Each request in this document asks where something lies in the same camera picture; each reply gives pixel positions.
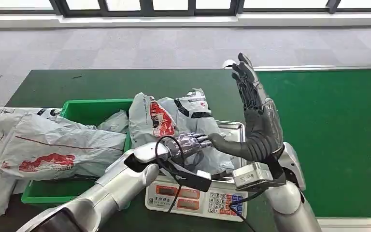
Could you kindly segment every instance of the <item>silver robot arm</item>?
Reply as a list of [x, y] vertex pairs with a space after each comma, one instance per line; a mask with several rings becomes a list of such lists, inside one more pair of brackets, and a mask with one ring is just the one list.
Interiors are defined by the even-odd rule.
[[181, 177], [182, 185], [207, 191], [211, 179], [207, 179], [205, 173], [201, 173], [201, 177], [176, 170], [170, 166], [170, 161], [171, 156], [178, 158], [179, 150], [187, 158], [210, 146], [211, 142], [206, 136], [195, 133], [182, 134], [178, 142], [181, 149], [173, 141], [166, 141], [165, 145], [148, 143], [125, 152], [93, 187], [68, 203], [43, 211], [17, 232], [96, 232], [116, 210], [123, 209], [155, 181], [161, 168], [157, 164], [161, 161], [156, 162], [156, 156], [171, 168], [172, 173]]
[[253, 163], [232, 172], [237, 191], [264, 192], [280, 232], [321, 232], [315, 215], [302, 194], [305, 190], [294, 148], [283, 143], [283, 133], [274, 101], [265, 92], [251, 61], [242, 53], [232, 64], [244, 107], [245, 143], [209, 135], [214, 147]]

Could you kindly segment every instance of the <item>red printed graphic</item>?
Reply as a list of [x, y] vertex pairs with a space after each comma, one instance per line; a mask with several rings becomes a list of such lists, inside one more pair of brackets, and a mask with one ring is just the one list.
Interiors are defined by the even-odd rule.
[[161, 109], [156, 101], [150, 103], [150, 116], [153, 121], [153, 135], [162, 137], [174, 135], [174, 127], [168, 113]]
[[74, 166], [75, 156], [74, 155], [60, 155], [58, 153], [52, 153], [48, 156], [42, 156], [37, 158], [35, 161], [23, 161], [19, 166], [20, 171], [24, 172], [37, 172], [39, 167], [44, 164], [51, 164], [51, 168], [55, 170], [64, 171], [69, 170]]
[[9, 168], [8, 162], [4, 161], [2, 164], [2, 168]]

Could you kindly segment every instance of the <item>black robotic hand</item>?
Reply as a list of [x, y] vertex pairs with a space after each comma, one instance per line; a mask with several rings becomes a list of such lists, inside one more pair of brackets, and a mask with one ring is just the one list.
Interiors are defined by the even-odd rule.
[[246, 142], [226, 141], [216, 133], [208, 138], [221, 152], [248, 161], [262, 161], [283, 148], [282, 128], [276, 106], [259, 82], [251, 61], [242, 53], [238, 55], [238, 60], [238, 65], [232, 65], [235, 71], [232, 78], [237, 82], [244, 105]]

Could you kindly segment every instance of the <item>electronic scale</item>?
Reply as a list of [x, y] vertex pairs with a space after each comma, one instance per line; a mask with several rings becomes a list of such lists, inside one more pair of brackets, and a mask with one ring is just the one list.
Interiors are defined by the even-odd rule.
[[[239, 122], [217, 121], [225, 139], [245, 142], [245, 126]], [[235, 169], [246, 165], [246, 160], [233, 157]], [[160, 174], [146, 189], [145, 206], [150, 210], [167, 212], [178, 191], [179, 185], [171, 177]], [[208, 192], [182, 186], [172, 213], [229, 221], [243, 221], [228, 205], [232, 201], [248, 197], [248, 192], [235, 191], [234, 180], [226, 177], [225, 181], [213, 180]], [[247, 216], [247, 202], [233, 205], [244, 218]]]

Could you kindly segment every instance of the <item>green storage bin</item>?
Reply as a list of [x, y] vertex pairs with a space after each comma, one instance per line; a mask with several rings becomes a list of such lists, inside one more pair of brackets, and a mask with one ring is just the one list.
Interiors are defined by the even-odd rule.
[[[119, 110], [128, 112], [133, 99], [72, 100], [63, 105], [62, 117], [84, 125], [98, 126]], [[127, 133], [124, 152], [131, 149]], [[92, 187], [94, 179], [65, 179], [30, 181], [22, 195], [22, 202], [46, 209], [66, 203]]]

